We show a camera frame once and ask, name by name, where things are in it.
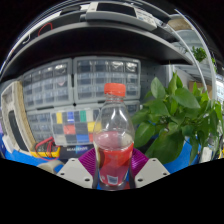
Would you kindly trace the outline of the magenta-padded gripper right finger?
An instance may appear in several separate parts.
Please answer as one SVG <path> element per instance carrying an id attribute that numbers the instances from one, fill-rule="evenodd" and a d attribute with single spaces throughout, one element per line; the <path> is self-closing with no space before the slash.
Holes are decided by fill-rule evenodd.
<path id="1" fill-rule="evenodd" d="M 149 159 L 139 150 L 133 150 L 129 171 L 131 189 L 141 188 L 168 175 L 168 170 L 157 158 Z"/>

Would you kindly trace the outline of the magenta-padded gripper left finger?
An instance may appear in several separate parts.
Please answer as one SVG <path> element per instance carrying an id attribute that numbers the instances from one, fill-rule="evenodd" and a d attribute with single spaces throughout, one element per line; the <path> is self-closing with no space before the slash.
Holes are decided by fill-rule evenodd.
<path id="1" fill-rule="evenodd" d="M 78 186 L 96 189 L 98 185 L 95 149 L 91 149 L 79 158 L 70 158 L 57 175 Z"/>

